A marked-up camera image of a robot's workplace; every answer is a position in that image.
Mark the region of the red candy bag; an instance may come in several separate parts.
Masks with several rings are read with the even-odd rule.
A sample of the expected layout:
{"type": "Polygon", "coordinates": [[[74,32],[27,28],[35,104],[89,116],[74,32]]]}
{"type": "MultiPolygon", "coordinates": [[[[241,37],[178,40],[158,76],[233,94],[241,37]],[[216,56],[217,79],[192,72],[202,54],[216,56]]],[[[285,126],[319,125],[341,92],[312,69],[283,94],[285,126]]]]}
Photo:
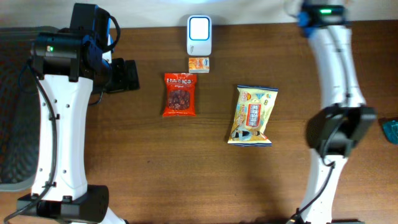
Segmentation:
{"type": "Polygon", "coordinates": [[[163,117],[196,116],[195,87],[197,76],[191,73],[166,73],[167,90],[163,117]]]}

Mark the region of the small orange tissue pack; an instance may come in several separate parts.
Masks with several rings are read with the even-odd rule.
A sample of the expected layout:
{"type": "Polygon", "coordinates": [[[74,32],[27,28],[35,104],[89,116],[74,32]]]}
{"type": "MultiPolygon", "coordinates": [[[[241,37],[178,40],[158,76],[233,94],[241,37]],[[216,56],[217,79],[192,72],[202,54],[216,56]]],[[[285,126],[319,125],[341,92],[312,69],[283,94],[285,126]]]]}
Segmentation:
{"type": "Polygon", "coordinates": [[[188,71],[190,73],[208,73],[210,71],[210,59],[208,57],[190,57],[188,59],[188,71]]]}

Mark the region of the yellow snack bag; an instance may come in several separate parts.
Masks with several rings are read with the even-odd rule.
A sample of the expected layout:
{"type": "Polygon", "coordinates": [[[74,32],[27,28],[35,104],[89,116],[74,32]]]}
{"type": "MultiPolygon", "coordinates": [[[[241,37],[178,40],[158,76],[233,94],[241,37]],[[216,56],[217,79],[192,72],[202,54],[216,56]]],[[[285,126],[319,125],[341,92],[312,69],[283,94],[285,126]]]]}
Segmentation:
{"type": "Polygon", "coordinates": [[[265,130],[279,90],[251,85],[238,85],[237,89],[239,96],[228,144],[242,147],[272,146],[265,130]]]}

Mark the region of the blue mouthwash bottle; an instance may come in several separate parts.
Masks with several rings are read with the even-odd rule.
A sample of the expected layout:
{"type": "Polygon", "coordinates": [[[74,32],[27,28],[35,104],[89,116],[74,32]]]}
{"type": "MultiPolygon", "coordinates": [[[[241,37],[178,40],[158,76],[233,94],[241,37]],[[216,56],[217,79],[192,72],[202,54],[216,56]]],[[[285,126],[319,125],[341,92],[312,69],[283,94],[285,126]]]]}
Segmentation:
{"type": "Polygon", "coordinates": [[[393,144],[398,144],[397,121],[388,121],[382,125],[387,140],[393,144]]]}

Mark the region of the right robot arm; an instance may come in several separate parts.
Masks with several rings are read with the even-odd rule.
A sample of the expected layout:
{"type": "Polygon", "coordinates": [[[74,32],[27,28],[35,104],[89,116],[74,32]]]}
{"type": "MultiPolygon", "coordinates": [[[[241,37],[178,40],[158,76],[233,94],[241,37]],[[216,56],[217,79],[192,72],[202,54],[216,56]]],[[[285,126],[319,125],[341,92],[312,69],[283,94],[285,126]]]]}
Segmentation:
{"type": "Polygon", "coordinates": [[[353,149],[377,118],[356,76],[351,24],[344,1],[303,1],[298,26],[317,63],[321,109],[308,120],[310,173],[301,205],[289,223],[332,223],[340,175],[353,149]]]}

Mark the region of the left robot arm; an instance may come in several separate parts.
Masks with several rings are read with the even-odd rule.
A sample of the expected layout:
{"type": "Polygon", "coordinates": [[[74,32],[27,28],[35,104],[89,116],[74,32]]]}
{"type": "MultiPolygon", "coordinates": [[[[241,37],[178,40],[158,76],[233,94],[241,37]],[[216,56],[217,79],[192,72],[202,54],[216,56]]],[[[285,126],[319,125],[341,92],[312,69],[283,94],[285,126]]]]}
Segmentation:
{"type": "Polygon", "coordinates": [[[40,100],[39,159],[30,194],[16,215],[58,223],[122,223],[109,190],[85,174],[85,123],[91,95],[139,89],[133,60],[113,58],[117,20],[96,4],[76,3],[70,26],[40,33],[27,66],[40,100]]]}

